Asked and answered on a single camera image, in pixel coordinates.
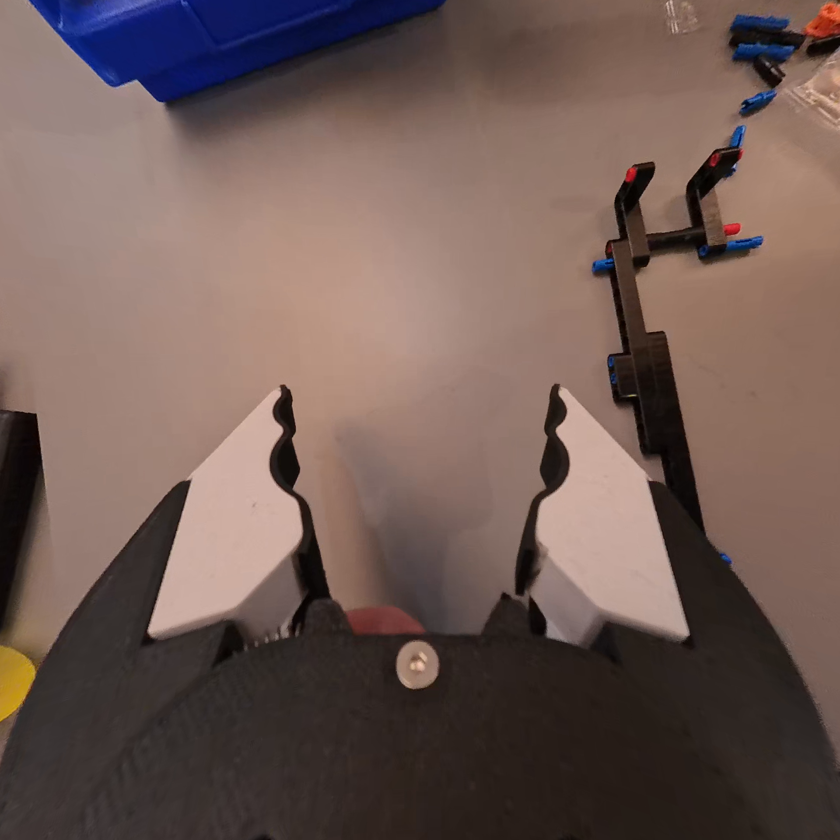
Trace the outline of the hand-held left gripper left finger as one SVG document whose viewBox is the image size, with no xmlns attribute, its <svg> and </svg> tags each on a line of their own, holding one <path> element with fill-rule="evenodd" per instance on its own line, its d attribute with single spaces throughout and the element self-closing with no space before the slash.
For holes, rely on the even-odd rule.
<svg viewBox="0 0 840 840">
<path fill-rule="evenodd" d="M 231 623 L 246 644 L 294 635 L 329 598 L 312 513 L 297 492 L 291 390 L 271 391 L 199 465 L 148 625 L 157 641 Z"/>
</svg>

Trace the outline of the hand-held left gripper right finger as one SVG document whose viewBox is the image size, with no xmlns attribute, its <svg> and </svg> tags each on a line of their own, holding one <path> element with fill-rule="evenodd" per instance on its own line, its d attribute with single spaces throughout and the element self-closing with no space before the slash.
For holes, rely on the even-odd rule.
<svg viewBox="0 0 840 840">
<path fill-rule="evenodd" d="M 543 430 L 543 487 L 528 510 L 514 577 L 533 632 L 588 648 L 616 624 L 685 642 L 690 631 L 647 472 L 560 385 Z"/>
</svg>

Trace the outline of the black brick beam assembly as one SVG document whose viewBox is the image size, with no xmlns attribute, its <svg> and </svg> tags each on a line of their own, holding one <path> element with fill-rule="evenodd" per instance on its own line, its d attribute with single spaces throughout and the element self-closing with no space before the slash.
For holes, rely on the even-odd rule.
<svg viewBox="0 0 840 840">
<path fill-rule="evenodd" d="M 713 150 L 686 184 L 689 225 L 665 232 L 647 229 L 641 206 L 655 163 L 631 165 L 613 203 L 617 236 L 606 242 L 603 259 L 592 265 L 593 274 L 610 278 L 622 343 L 621 351 L 607 360 L 612 398 L 633 408 L 642 453 L 659 459 L 667 488 L 702 532 L 706 528 L 667 335 L 648 330 L 637 275 L 661 253 L 693 250 L 700 261 L 707 261 L 745 254 L 763 244 L 761 236 L 738 238 L 741 225 L 722 221 L 717 186 L 734 173 L 741 158 L 728 145 Z"/>
</svg>

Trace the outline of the clear bag of brick parts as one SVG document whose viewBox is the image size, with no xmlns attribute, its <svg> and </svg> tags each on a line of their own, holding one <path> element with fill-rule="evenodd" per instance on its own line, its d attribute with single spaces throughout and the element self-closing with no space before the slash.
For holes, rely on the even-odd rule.
<svg viewBox="0 0 840 840">
<path fill-rule="evenodd" d="M 822 129 L 839 132 L 839 51 L 814 73 L 787 89 L 783 100 L 795 114 Z"/>
</svg>

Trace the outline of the grey desk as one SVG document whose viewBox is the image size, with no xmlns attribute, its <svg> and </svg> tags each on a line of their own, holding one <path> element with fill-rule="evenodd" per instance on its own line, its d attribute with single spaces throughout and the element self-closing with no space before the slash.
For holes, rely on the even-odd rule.
<svg viewBox="0 0 840 840">
<path fill-rule="evenodd" d="M 732 17 L 819 2 L 448 2 L 169 106 L 2 2 L 2 403 L 45 484 L 4 642 L 41 658 L 158 500 L 278 385 L 344 608 L 480 629 L 559 383 L 613 403 L 613 196 L 654 230 L 758 83 Z"/>
</svg>

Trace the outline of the black rectangular block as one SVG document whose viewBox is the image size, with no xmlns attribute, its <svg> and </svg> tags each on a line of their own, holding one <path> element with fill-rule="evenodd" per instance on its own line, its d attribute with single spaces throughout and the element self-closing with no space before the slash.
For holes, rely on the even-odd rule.
<svg viewBox="0 0 840 840">
<path fill-rule="evenodd" d="M 42 458 L 35 413 L 1 410 L 1 627 L 6 623 L 18 560 Z"/>
</svg>

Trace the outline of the yellow translucent disc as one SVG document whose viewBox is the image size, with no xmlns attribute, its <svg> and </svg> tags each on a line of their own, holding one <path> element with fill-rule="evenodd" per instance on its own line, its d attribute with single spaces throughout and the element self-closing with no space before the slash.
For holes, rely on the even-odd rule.
<svg viewBox="0 0 840 840">
<path fill-rule="evenodd" d="M 1 721 L 11 718 L 22 706 L 35 676 L 36 666 L 28 656 L 1 646 Z"/>
</svg>

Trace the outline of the blue plastic box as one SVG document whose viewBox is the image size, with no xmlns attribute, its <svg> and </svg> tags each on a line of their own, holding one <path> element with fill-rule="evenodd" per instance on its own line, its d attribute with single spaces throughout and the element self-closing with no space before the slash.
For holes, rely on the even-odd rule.
<svg viewBox="0 0 840 840">
<path fill-rule="evenodd" d="M 442 1 L 32 1 L 113 88 L 171 102 L 438 9 Z"/>
</svg>

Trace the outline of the group of loose black pins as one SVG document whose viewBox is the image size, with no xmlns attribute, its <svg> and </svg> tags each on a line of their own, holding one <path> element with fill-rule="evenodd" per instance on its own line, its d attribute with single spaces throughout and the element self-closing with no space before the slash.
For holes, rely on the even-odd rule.
<svg viewBox="0 0 840 840">
<path fill-rule="evenodd" d="M 731 31 L 729 46 L 731 53 L 738 43 L 764 43 L 764 44 L 780 44 L 793 45 L 799 47 L 795 53 L 801 49 L 805 50 L 805 55 L 812 58 L 822 58 L 829 56 L 835 52 L 839 47 L 839 35 L 830 38 L 814 39 L 807 37 L 803 33 L 792 30 L 784 30 L 777 33 L 762 32 L 752 29 L 738 29 Z M 774 63 L 767 59 L 759 58 L 749 61 L 735 61 L 739 63 L 749 64 L 752 66 L 759 79 L 771 89 L 777 88 L 785 78 L 783 69 L 784 63 Z"/>
</svg>

